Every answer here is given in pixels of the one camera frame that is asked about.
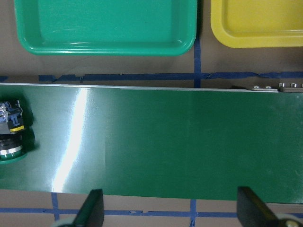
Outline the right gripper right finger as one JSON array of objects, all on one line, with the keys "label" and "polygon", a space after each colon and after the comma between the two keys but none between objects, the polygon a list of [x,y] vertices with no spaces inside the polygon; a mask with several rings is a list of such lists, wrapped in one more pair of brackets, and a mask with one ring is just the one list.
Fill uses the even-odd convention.
[{"label": "right gripper right finger", "polygon": [[237,218],[243,227],[301,227],[293,215],[276,214],[247,186],[237,189]]}]

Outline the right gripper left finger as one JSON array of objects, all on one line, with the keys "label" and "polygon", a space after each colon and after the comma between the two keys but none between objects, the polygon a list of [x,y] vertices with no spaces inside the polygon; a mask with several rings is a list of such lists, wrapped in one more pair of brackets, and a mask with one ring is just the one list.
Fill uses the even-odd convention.
[{"label": "right gripper left finger", "polygon": [[103,190],[91,190],[75,218],[55,221],[54,227],[102,227],[104,223]]}]

